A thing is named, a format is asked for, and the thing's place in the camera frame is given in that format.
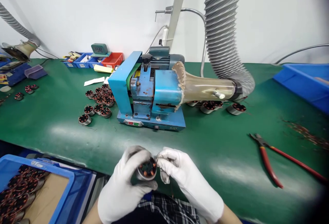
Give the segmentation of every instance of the white wall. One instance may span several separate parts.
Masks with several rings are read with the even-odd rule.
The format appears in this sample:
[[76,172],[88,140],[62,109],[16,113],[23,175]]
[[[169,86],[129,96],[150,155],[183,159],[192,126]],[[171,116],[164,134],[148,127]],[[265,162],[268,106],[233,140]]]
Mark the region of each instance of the white wall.
[[[0,0],[27,29],[42,40],[43,49],[62,57],[68,51],[91,51],[106,43],[111,51],[145,51],[169,15],[158,14],[173,0]],[[243,62],[271,63],[296,49],[329,42],[329,0],[240,0],[237,46]],[[204,10],[204,0],[184,0],[183,7]],[[0,20],[0,42],[23,38]],[[172,45],[186,61],[201,61],[202,20],[181,13]],[[291,62],[329,62],[329,49],[312,49],[291,56]],[[33,58],[40,57],[33,53]]]

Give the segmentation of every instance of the red plastic bin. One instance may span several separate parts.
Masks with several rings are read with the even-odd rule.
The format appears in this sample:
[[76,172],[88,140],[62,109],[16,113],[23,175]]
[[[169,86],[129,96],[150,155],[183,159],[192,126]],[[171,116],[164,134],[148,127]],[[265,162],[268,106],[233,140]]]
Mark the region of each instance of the red plastic bin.
[[123,53],[111,53],[108,57],[106,57],[104,60],[102,60],[102,65],[106,67],[114,67],[116,65],[120,65],[123,61]]

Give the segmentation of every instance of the black knob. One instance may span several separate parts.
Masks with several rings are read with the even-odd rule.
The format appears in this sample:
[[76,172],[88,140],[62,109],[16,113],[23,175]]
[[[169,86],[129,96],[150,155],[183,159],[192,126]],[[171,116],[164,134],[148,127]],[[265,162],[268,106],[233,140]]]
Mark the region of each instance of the black knob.
[[144,63],[144,71],[147,71],[147,67],[151,60],[153,59],[153,56],[151,54],[143,54],[142,55],[142,62]]

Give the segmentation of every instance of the green workbench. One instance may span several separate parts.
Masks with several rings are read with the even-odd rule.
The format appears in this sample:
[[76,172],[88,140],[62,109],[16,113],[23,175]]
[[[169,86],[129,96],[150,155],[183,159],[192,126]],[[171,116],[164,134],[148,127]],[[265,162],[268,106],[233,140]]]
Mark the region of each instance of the green workbench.
[[[33,59],[32,65],[41,63]],[[298,223],[316,204],[324,190],[313,176],[288,159],[267,149],[283,189],[269,179],[256,143],[248,133],[259,133],[271,145],[304,162],[325,175],[328,152],[303,139],[286,121],[297,122],[318,137],[326,137],[327,117],[293,94],[272,77],[280,67],[268,64],[246,64],[256,88],[245,105],[247,113],[233,116],[224,109],[205,115],[197,107],[183,105],[186,129],[181,132],[154,131],[119,124],[118,108],[112,117],[97,115],[85,127],[78,123],[89,89],[101,83],[83,86],[93,78],[106,76],[92,69],[69,69],[59,60],[49,60],[43,67],[48,75],[39,80],[24,80],[10,91],[0,106],[0,139],[40,151],[84,167],[112,174],[123,151],[130,145],[141,145],[156,155],[163,146],[190,155],[209,184],[240,217],[257,223]],[[186,63],[186,70],[198,75],[199,63]],[[215,77],[209,63],[205,77]],[[24,86],[37,84],[39,89],[25,95],[20,102],[14,94]],[[6,94],[0,93],[0,99]],[[164,185],[157,175],[159,190],[182,198],[176,184]]]

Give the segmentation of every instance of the blue machine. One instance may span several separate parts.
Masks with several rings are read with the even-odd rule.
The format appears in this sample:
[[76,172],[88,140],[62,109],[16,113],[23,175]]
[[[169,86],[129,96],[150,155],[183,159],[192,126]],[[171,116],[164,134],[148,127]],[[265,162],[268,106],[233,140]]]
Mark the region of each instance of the blue machine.
[[30,65],[23,62],[7,62],[0,67],[0,88],[2,85],[13,86],[18,82],[26,79],[24,71],[31,68]]
[[169,47],[151,47],[149,54],[134,51],[109,78],[109,85],[119,107],[118,120],[132,126],[156,130],[182,130],[185,120],[177,74],[171,70],[179,54],[169,54]]

